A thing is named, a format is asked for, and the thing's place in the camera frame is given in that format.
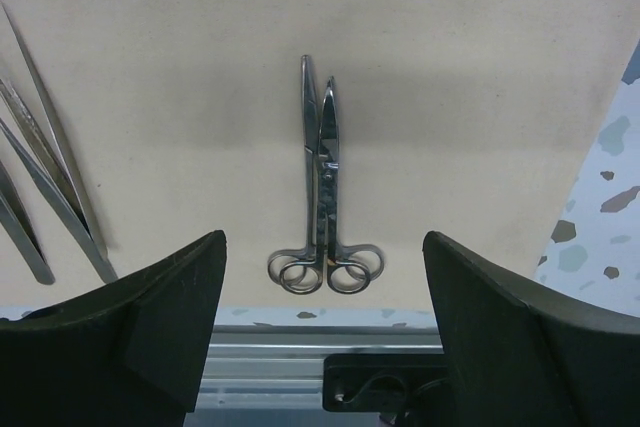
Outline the steel tweezers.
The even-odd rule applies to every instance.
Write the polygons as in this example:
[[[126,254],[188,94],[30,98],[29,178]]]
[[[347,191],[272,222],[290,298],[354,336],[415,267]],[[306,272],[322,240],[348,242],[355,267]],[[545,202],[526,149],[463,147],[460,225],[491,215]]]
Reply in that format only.
[[[1,99],[26,143],[21,144],[5,123],[1,124],[1,132],[98,277],[105,284],[112,283],[118,276],[109,260],[97,214],[62,122],[10,11],[5,9],[4,14],[40,98],[52,139],[46,138],[26,102],[6,77],[1,78]]]
[[[43,285],[53,285],[54,274],[45,261],[29,215],[4,164],[1,164],[1,224],[35,280]]]

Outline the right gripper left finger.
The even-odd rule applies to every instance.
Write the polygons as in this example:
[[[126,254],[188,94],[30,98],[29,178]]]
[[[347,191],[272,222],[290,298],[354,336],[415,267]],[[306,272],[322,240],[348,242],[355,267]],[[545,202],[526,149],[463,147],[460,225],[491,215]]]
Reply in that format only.
[[[216,230],[113,283],[2,319],[2,425],[183,425],[226,261]]]

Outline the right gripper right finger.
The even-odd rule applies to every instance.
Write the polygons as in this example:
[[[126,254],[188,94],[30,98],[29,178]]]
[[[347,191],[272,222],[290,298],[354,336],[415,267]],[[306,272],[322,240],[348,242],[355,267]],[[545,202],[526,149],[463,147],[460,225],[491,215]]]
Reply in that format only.
[[[636,426],[639,320],[561,294],[436,231],[423,242],[462,426]]]

